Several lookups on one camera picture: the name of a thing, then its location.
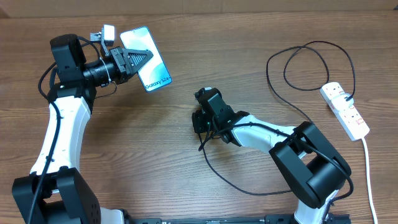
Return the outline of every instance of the phone screen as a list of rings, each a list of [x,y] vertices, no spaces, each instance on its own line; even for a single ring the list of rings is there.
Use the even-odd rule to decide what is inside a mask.
[[[172,82],[172,77],[157,50],[148,27],[123,32],[120,34],[120,38],[126,49],[150,50],[154,55],[138,70],[138,76],[146,91],[156,90]]]

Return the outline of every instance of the black cable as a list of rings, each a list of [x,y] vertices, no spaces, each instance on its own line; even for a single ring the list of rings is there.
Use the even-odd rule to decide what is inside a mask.
[[[85,42],[84,44],[81,45],[81,47],[86,47],[87,45],[89,45],[89,43]]]
[[[284,133],[284,132],[282,132],[282,131],[279,131],[279,130],[277,130],[277,129],[274,129],[274,128],[272,128],[272,127],[266,126],[265,124],[259,124],[259,123],[235,124],[235,125],[233,125],[233,126],[231,126],[231,127],[224,128],[224,129],[221,129],[221,130],[216,131],[215,133],[213,133],[210,137],[206,138],[206,139],[203,141],[203,143],[200,144],[198,150],[201,151],[201,150],[203,149],[203,147],[205,147],[206,142],[208,142],[210,139],[214,138],[216,135],[219,135],[219,134],[221,134],[221,133],[224,132],[224,131],[230,131],[230,130],[232,130],[232,129],[234,129],[234,128],[245,127],[245,126],[257,126],[257,127],[261,127],[261,128],[266,129],[266,130],[272,131],[273,133],[279,134],[279,135],[281,135],[281,136],[290,137],[290,135],[288,135],[288,134],[286,134],[286,133]]]
[[[216,125],[216,115],[214,114],[212,117],[211,117],[211,123],[212,123],[212,125],[214,126],[214,128],[216,129],[216,131],[218,131],[218,128],[217,128],[217,125]]]
[[[223,129],[223,130],[221,130],[221,131],[217,131],[216,133],[212,133],[211,134],[211,136],[209,137],[209,133],[210,133],[210,129],[211,129],[211,124],[209,125],[209,129],[208,129],[208,131],[207,131],[207,133],[206,133],[206,138],[205,138],[205,142],[202,142],[202,140],[201,140],[201,136],[200,136],[200,134],[198,134],[198,136],[199,136],[199,140],[200,140],[200,146],[201,146],[201,149],[199,149],[199,151],[201,151],[201,150],[203,150],[203,155],[205,156],[205,160],[206,160],[206,163],[207,163],[207,165],[209,166],[209,168],[219,177],[219,178],[221,178],[221,180],[223,180],[223,181],[225,181],[227,184],[229,184],[230,186],[232,186],[233,188],[235,188],[236,190],[238,190],[238,191],[240,191],[240,192],[242,192],[242,193],[244,193],[244,194],[248,194],[248,195],[252,195],[252,196],[266,196],[266,195],[277,195],[277,194],[284,194],[284,193],[288,193],[288,192],[291,192],[291,190],[284,190],[284,191],[279,191],[279,192],[269,192],[269,193],[252,193],[252,192],[248,192],[248,191],[245,191],[245,190],[243,190],[243,189],[240,189],[239,187],[237,187],[236,185],[234,185],[234,184],[232,184],[230,181],[228,181],[227,179],[225,179],[221,174],[219,174],[214,168],[213,168],[213,166],[210,164],[210,162],[209,162],[209,160],[207,159],[207,155],[206,155],[206,151],[205,151],[205,144],[206,144],[206,142],[209,140],[209,139],[213,139],[214,138],[214,136],[216,136],[217,134],[219,134],[220,132],[222,132],[222,131],[226,131],[226,130],[231,130],[231,129],[234,129],[234,128],[237,128],[237,127],[242,127],[242,126],[260,126],[260,127],[268,127],[268,126],[266,126],[266,125],[264,125],[264,124],[257,124],[257,123],[246,123],[246,124],[237,124],[237,125],[234,125],[234,126],[232,126],[232,127],[230,127],[230,128],[226,128],[226,129]]]
[[[221,136],[215,136],[215,137],[213,137],[213,139],[220,139],[220,138],[221,138]]]
[[[115,82],[111,82],[111,83],[113,83],[113,85],[114,85],[114,90],[113,90],[113,92],[112,92],[112,93],[109,93],[109,94],[102,95],[102,96],[97,96],[95,99],[98,99],[98,98],[101,98],[101,97],[110,96],[110,95],[112,95],[113,93],[116,93],[116,90],[118,90],[118,86],[117,86],[117,84],[116,84]]]
[[[42,90],[42,82],[43,82],[43,79],[45,78],[45,76],[48,74],[48,72],[55,65],[56,65],[56,63],[54,62],[44,72],[44,74],[41,76],[41,78],[39,80],[39,84],[38,84],[39,92],[46,100],[48,100],[48,96]],[[45,161],[45,165],[44,165],[44,168],[43,168],[42,175],[40,176],[39,183],[36,186],[35,194],[33,196],[32,206],[30,208],[30,213],[29,213],[28,222],[27,222],[28,224],[31,224],[33,222],[33,215],[34,215],[35,207],[36,207],[37,201],[38,201],[38,199],[39,199],[39,197],[41,196],[41,193],[42,193],[42,185],[43,185],[44,177],[45,177],[45,175],[46,175],[46,173],[47,173],[47,171],[49,169],[50,163],[52,161],[52,156],[54,154],[55,145],[57,143],[57,139],[58,139],[58,135],[59,135],[59,132],[60,132],[60,127],[61,127],[61,119],[62,119],[62,117],[61,117],[60,111],[59,111],[58,107],[56,106],[56,104],[54,102],[50,102],[50,103],[54,107],[55,112],[57,113],[57,126],[55,128],[54,138],[53,138],[52,143],[51,143],[49,154],[46,157],[47,160]]]
[[[57,76],[57,68],[53,68],[53,70],[51,71],[50,74],[50,81],[49,81],[49,85],[50,85],[50,89],[54,87],[55,84],[55,76]]]
[[[309,49],[309,50],[312,50],[313,52],[315,52],[315,53],[319,56],[319,58],[322,60],[323,65],[325,66],[325,69],[326,69],[326,82],[325,82],[325,84],[327,84],[327,83],[329,82],[330,73],[329,73],[328,65],[326,64],[325,60],[323,59],[323,57],[320,55],[320,53],[319,53],[317,50],[315,50],[315,49],[313,49],[313,48],[311,48],[311,47],[307,47],[307,45],[312,44],[312,43],[330,44],[330,45],[333,45],[333,46],[339,48],[340,50],[342,50],[342,51],[346,54],[346,56],[347,56],[347,58],[348,58],[348,60],[349,60],[349,62],[350,62],[350,64],[351,64],[351,69],[352,69],[352,71],[353,71],[353,85],[354,85],[353,93],[346,99],[346,101],[349,101],[350,99],[352,99],[352,97],[353,97],[354,94],[355,94],[355,83],[356,83],[354,63],[353,63],[351,57],[348,55],[347,51],[346,51],[345,49],[343,49],[342,47],[340,47],[339,45],[336,45],[336,44],[333,44],[333,43],[327,42],[327,41],[316,40],[316,41],[309,42],[309,43],[307,43],[307,44],[305,44],[305,45],[303,45],[303,46],[289,47],[289,48],[287,48],[287,49],[285,49],[285,50],[281,50],[280,52],[277,52],[276,54],[274,54],[274,55],[272,55],[271,57],[269,57],[269,59],[268,59],[268,61],[267,61],[267,65],[266,65],[267,82],[268,82],[268,85],[269,85],[269,87],[271,88],[271,90],[272,90],[272,91],[275,93],[275,95],[278,96],[278,98],[281,99],[283,102],[287,103],[287,104],[290,105],[291,107],[295,108],[298,112],[302,113],[311,123],[313,123],[313,121],[312,121],[302,110],[300,110],[298,107],[294,106],[294,105],[293,105],[292,103],[290,103],[289,101],[283,99],[283,97],[281,97],[281,96],[275,91],[274,87],[271,85],[271,81],[270,81],[270,78],[269,78],[268,67],[269,67],[269,62],[270,62],[271,59],[274,58],[276,55],[279,55],[279,54],[284,53],[284,52],[289,51],[289,50],[297,49],[297,50],[290,56],[290,58],[288,59],[288,61],[287,61],[286,64],[285,64],[285,68],[284,68],[284,79],[285,79],[286,83],[287,83],[289,86],[291,86],[292,88],[296,89],[296,90],[301,90],[301,91],[319,90],[320,88],[322,88],[322,86],[317,87],[317,88],[311,88],[311,89],[303,89],[303,88],[296,87],[296,86],[294,86],[293,84],[291,84],[291,83],[288,81],[288,79],[286,78],[286,68],[287,68],[287,65],[289,64],[289,62],[291,61],[291,59],[292,59],[294,56],[296,56],[296,55],[298,54],[298,52],[299,52],[301,49],[305,48],[305,49]]]

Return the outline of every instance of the white power cord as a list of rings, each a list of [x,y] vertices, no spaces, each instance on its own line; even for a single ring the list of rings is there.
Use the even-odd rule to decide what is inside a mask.
[[[368,153],[368,145],[366,144],[365,138],[361,138],[363,142],[363,147],[365,150],[365,164],[366,164],[366,183],[368,185],[368,196],[369,196],[369,204],[371,206],[373,222],[374,224],[378,224],[376,211],[373,205],[373,198],[372,198],[372,188],[371,188],[371,175],[370,175],[370,165],[369,165],[369,153]]]

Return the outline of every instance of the black bracket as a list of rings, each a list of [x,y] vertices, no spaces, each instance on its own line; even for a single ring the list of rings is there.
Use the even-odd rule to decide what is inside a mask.
[[[304,164],[298,155],[303,151],[311,153],[308,146],[336,161],[351,175],[348,163],[321,131],[306,121],[294,129],[291,137],[278,142],[269,154],[297,198],[310,208],[320,208],[331,193],[342,188],[346,179],[340,170],[320,156]]]
[[[120,73],[120,77],[115,80],[116,84],[127,82],[154,56],[149,50],[131,50],[121,47],[111,49],[110,54]]]
[[[205,133],[208,127],[212,128],[210,131],[217,132],[225,128],[232,127],[241,118],[249,115],[248,112],[238,111],[235,113],[230,105],[227,105],[218,89],[206,88],[200,89],[195,93],[195,98],[198,100],[201,110],[197,110],[192,114],[192,124],[195,133]],[[240,146],[237,140],[234,139],[231,131],[220,133],[220,138],[225,143],[233,143]]]
[[[126,221],[124,220],[124,224],[162,224],[162,220],[159,218],[132,218]]]
[[[265,224],[297,224],[294,215],[266,215]],[[351,224],[349,215],[328,214],[328,220],[323,224]]]
[[[56,83],[50,89],[48,93],[49,103],[54,102],[57,98],[62,98],[66,96],[74,96],[75,98],[83,97],[93,112],[94,99],[97,94],[96,88],[90,83],[84,82],[84,80]]]
[[[51,51],[58,68],[61,82],[84,79],[86,57],[76,34],[65,34],[50,41]]]
[[[19,211],[27,222],[34,192],[40,176],[35,173],[15,179],[12,195]],[[62,201],[46,203],[51,191],[59,189]],[[46,174],[43,194],[35,205],[33,224],[97,224],[101,223],[98,199],[76,168],[61,168],[56,173]]]

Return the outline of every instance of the plug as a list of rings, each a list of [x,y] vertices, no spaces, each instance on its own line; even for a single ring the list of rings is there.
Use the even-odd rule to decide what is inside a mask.
[[[368,125],[354,106],[354,99],[346,100],[350,94],[345,93],[339,83],[325,84],[320,93],[352,141],[359,140],[369,133]]]

